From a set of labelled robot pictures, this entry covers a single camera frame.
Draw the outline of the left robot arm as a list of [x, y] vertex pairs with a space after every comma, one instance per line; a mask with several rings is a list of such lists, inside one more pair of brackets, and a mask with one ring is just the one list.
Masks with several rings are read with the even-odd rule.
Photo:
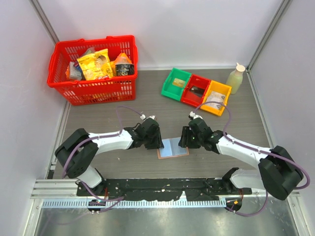
[[93, 195], [102, 195], [106, 181], [91, 162], [98, 154], [127, 150], [144, 146], [146, 149], [164, 148], [159, 124], [149, 117], [134, 127], [126, 127], [112, 133], [88, 133], [85, 129], [77, 129], [55, 151], [55, 157], [69, 178], [83, 182], [82, 188]]

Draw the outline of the white VIP credit card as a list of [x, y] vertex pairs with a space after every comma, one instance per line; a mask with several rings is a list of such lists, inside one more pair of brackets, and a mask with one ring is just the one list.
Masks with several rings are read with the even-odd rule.
[[225, 95], [216, 91], [211, 91], [209, 97], [212, 99], [225, 100]]

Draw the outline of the pink leather card holder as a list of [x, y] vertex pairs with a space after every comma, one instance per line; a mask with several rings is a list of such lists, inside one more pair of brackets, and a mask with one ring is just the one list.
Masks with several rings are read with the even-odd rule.
[[179, 146], [180, 137], [162, 139], [163, 148], [157, 150], [158, 159], [167, 159], [173, 157], [189, 155], [189, 149]]

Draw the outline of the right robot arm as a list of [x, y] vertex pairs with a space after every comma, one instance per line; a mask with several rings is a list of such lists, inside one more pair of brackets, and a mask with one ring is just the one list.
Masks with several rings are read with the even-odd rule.
[[255, 168], [253, 171], [236, 168], [229, 174], [222, 182], [222, 188], [227, 194], [234, 194], [240, 188], [256, 188], [266, 190], [279, 200], [285, 200], [304, 178], [285, 148], [276, 146], [269, 149], [240, 141], [224, 131], [213, 131], [200, 117], [183, 126], [179, 146], [203, 147]]

